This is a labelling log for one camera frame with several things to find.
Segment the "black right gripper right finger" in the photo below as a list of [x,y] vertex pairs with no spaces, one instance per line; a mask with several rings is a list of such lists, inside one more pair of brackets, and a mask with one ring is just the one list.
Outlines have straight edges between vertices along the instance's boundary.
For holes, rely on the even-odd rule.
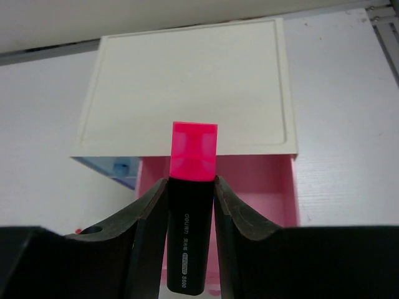
[[397,298],[398,227],[281,227],[216,178],[223,298]]

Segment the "pink drawer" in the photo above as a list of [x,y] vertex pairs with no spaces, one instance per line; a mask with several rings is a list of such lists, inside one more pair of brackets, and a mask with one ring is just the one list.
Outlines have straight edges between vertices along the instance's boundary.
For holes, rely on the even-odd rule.
[[[144,157],[140,161],[135,195],[144,195],[159,179],[169,175],[169,157]],[[216,174],[246,204],[282,227],[300,224],[295,161],[291,155],[218,156]],[[159,298],[221,298],[214,212],[209,242],[205,289],[201,295],[180,295],[166,286],[166,244]]]

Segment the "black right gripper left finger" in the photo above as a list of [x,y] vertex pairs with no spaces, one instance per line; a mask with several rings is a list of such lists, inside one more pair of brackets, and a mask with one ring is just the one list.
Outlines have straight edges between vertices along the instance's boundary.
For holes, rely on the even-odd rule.
[[1,228],[2,298],[157,298],[167,181],[79,234]]

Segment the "light blue small drawer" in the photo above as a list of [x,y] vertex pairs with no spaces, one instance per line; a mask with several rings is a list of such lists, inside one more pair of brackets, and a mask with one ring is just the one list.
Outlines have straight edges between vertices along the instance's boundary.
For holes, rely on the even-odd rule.
[[136,179],[140,164],[139,157],[92,156],[73,159],[113,179]]

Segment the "pink cap highlighter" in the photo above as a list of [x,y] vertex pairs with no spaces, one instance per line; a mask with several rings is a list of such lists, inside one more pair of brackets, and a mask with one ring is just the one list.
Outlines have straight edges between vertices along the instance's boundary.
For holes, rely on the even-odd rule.
[[218,126],[174,122],[168,178],[167,287],[204,292],[211,232]]

